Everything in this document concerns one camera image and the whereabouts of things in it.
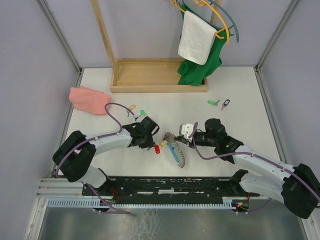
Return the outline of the metal keyring band blue handle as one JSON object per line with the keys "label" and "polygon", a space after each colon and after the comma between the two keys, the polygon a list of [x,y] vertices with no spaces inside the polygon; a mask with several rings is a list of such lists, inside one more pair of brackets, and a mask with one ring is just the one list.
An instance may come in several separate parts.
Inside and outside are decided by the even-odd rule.
{"label": "metal keyring band blue handle", "polygon": [[178,142],[173,142],[171,140],[168,141],[168,147],[170,149],[170,152],[177,163],[177,166],[181,169],[185,167],[185,156],[183,154],[183,151],[180,148],[180,145]]}

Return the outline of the red tag key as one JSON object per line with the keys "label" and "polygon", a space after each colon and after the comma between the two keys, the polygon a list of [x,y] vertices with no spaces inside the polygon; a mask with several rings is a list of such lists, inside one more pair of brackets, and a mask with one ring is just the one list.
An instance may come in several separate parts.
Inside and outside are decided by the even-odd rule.
{"label": "red tag key", "polygon": [[158,144],[155,144],[153,149],[157,155],[161,153],[160,146]]}

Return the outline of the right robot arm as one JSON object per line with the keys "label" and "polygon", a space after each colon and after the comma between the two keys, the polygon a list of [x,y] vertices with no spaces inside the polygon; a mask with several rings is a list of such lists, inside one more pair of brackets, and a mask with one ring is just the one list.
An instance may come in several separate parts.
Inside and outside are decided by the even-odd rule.
{"label": "right robot arm", "polygon": [[236,196],[244,192],[283,203],[294,215],[307,219],[320,207],[320,182],[312,169],[301,163],[298,166],[260,155],[243,142],[227,134],[218,118],[208,119],[204,131],[197,124],[182,124],[174,140],[188,147],[213,147],[215,158],[241,167],[229,183]]}

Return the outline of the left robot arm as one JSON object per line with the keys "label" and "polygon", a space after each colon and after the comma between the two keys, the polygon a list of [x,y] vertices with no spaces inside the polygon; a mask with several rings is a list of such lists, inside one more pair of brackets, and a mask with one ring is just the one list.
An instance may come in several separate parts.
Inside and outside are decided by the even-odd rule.
{"label": "left robot arm", "polygon": [[122,125],[119,130],[101,135],[85,135],[77,130],[53,154],[56,170],[70,182],[89,184],[99,195],[106,195],[111,183],[103,170],[92,166],[93,158],[102,153],[130,147],[153,148],[153,136],[159,125],[146,116],[141,121]]}

